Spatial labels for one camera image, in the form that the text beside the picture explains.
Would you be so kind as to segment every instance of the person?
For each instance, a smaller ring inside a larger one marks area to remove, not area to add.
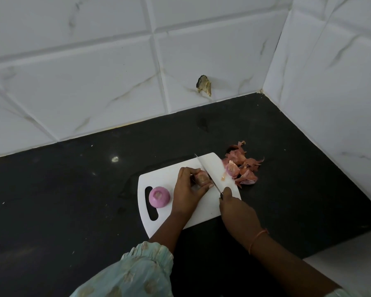
[[[213,187],[209,183],[198,191],[191,189],[190,176],[199,171],[189,167],[180,169],[172,211],[148,242],[132,248],[120,261],[76,289],[71,297],[173,296],[169,276],[176,242],[199,200]],[[255,210],[233,197],[228,187],[220,199],[220,211],[228,232],[261,262],[289,296],[358,296],[345,291],[273,240],[261,227]]]

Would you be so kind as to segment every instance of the hand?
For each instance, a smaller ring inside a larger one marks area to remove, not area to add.
[[[228,232],[248,250],[255,236],[262,230],[256,211],[233,197],[231,189],[226,187],[223,199],[220,199],[220,212]]]
[[[186,217],[187,221],[191,218],[195,208],[197,208],[199,200],[213,187],[213,184],[208,183],[198,191],[191,189],[190,176],[191,174],[197,174],[199,171],[200,169],[181,168],[174,187],[171,214],[180,214]]]

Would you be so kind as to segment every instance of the forearm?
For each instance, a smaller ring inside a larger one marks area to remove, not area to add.
[[[292,297],[323,297],[339,286],[293,255],[266,234],[252,245],[251,254],[282,284]]]
[[[166,246],[173,254],[181,230],[187,224],[189,217],[180,213],[171,213],[156,233],[148,240]]]

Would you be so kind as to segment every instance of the cutting board handle hole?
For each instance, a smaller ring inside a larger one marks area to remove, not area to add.
[[[153,188],[151,186],[146,187],[146,189],[144,190],[144,196],[146,198],[148,216],[150,217],[151,221],[155,221],[156,219],[158,219],[158,211],[150,204],[150,201],[148,200],[148,195],[150,195],[152,189]]]

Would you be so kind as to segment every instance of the black countertop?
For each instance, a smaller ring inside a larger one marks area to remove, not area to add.
[[[67,296],[147,240],[140,174],[245,140],[265,157],[240,190],[284,247],[307,257],[371,230],[371,202],[280,110],[251,94],[0,158],[0,296]],[[112,158],[118,156],[117,162]],[[281,295],[215,218],[182,232],[175,296]]]

